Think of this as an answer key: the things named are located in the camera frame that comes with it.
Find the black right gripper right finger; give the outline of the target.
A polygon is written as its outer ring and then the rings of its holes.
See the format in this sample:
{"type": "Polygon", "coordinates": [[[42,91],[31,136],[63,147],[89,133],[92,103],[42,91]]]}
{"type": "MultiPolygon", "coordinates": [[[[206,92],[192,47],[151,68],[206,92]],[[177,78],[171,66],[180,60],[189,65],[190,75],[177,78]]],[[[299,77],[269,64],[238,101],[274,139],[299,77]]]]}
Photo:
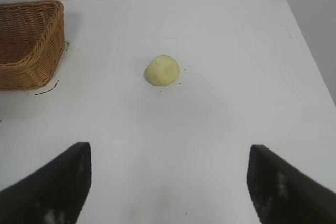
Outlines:
{"type": "Polygon", "coordinates": [[[335,193],[263,145],[252,145],[247,188],[261,223],[335,223],[335,193]]]}

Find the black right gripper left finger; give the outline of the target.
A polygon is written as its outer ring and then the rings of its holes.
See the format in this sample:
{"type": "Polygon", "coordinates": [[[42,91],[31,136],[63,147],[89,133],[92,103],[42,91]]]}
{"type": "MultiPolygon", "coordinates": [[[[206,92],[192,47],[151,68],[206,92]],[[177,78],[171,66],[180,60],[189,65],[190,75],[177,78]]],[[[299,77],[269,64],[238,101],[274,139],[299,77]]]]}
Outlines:
{"type": "Polygon", "coordinates": [[[90,144],[77,142],[1,191],[1,223],[76,223],[91,182],[90,144]]]}

